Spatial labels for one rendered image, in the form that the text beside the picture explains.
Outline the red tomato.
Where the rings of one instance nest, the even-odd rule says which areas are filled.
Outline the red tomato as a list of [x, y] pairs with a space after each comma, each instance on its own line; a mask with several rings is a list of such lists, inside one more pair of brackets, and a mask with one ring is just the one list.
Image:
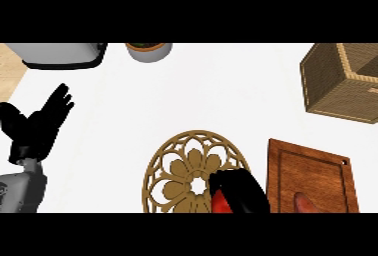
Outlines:
[[232, 213], [226, 197], [221, 190], [217, 190], [211, 197], [211, 212], [213, 213]]

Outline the brown wooden cutting board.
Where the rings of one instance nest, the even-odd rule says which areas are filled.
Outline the brown wooden cutting board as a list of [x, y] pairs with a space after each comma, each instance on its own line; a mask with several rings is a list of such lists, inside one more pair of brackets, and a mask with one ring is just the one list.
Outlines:
[[297, 192], [320, 212], [359, 212], [350, 159], [276, 139], [269, 139], [266, 189], [272, 213], [295, 212]]

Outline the reddish brown sweet potato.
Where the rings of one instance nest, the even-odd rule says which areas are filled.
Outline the reddish brown sweet potato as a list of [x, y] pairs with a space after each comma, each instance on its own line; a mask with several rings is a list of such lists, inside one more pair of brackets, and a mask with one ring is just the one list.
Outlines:
[[294, 195], [294, 209], [297, 213], [319, 213], [317, 207], [301, 192]]

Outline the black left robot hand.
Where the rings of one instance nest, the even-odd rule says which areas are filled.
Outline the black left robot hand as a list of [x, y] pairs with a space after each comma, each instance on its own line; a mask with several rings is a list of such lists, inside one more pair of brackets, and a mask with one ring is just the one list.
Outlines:
[[0, 128], [12, 139], [9, 162], [31, 158], [43, 161], [50, 153], [59, 128], [74, 107], [68, 86], [60, 84], [43, 108], [25, 116], [7, 102], [0, 102]]

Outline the gold filigree round placemat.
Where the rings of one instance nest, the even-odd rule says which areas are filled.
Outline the gold filigree round placemat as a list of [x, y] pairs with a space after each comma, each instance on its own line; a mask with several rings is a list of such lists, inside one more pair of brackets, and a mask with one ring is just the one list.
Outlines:
[[148, 164], [142, 205], [145, 213], [210, 213], [210, 174], [249, 169], [242, 153], [218, 134], [190, 130], [161, 145]]

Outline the grey plant pot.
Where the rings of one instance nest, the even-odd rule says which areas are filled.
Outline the grey plant pot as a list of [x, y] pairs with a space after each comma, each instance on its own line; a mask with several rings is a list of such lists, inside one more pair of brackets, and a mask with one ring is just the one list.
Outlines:
[[131, 58], [142, 63], [152, 63], [162, 60], [170, 54], [171, 43], [127, 43]]

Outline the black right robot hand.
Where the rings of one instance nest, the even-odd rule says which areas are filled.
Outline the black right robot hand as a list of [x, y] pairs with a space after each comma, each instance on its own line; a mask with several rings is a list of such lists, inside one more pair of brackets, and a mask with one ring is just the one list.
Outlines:
[[232, 213], [269, 213], [270, 206], [264, 191], [245, 169], [218, 170], [210, 175], [211, 197], [221, 190]]

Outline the grey appliance with black base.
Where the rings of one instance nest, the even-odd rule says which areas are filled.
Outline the grey appliance with black base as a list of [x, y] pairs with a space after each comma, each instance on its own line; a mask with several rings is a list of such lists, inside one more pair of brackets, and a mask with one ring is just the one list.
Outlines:
[[29, 69], [75, 70], [102, 63], [106, 43], [7, 43]]

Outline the brown wicker basket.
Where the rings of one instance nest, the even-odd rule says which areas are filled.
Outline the brown wicker basket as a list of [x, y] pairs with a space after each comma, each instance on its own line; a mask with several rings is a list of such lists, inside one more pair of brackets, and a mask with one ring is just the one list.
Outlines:
[[300, 73], [309, 113], [378, 123], [378, 43], [316, 43]]

